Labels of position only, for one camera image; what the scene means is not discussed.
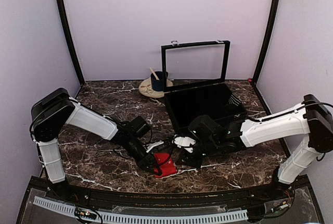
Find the red Santa Christmas sock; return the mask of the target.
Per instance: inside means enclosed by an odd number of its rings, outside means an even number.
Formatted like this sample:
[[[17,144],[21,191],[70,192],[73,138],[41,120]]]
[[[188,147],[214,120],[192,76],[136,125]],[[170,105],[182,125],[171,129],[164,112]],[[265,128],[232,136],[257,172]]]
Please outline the red Santa Christmas sock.
[[[161,170],[160,175],[155,175],[155,178],[163,178],[169,175],[176,174],[176,168],[174,166],[171,155],[168,153],[155,153],[154,157],[158,162],[159,168]]]

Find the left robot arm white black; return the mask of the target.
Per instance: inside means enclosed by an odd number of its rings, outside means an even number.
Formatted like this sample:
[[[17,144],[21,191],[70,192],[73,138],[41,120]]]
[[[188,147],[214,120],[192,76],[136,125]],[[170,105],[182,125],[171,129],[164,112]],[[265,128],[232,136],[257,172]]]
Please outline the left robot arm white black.
[[[101,115],[73,99],[64,88],[58,88],[38,101],[31,109],[32,123],[29,128],[33,142],[39,147],[42,164],[53,186],[53,193],[62,201],[73,197],[73,188],[64,181],[58,136],[64,125],[72,125],[111,141],[136,161],[142,170],[160,176],[162,170],[154,155],[139,141],[150,127],[138,116],[132,121],[119,122]]]

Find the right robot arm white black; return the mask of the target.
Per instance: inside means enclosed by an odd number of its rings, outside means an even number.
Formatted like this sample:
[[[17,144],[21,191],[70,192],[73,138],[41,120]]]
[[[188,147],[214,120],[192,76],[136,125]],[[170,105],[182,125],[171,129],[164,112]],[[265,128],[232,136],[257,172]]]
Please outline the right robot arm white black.
[[[208,155],[234,153],[274,139],[303,135],[298,147],[275,170],[273,183],[265,189],[265,195],[276,200],[312,161],[332,151],[332,114],[328,106],[308,94],[302,103],[290,109],[258,119],[248,117],[226,126],[203,115],[189,125],[192,136],[178,136],[173,143],[185,150],[186,164],[200,168]]]

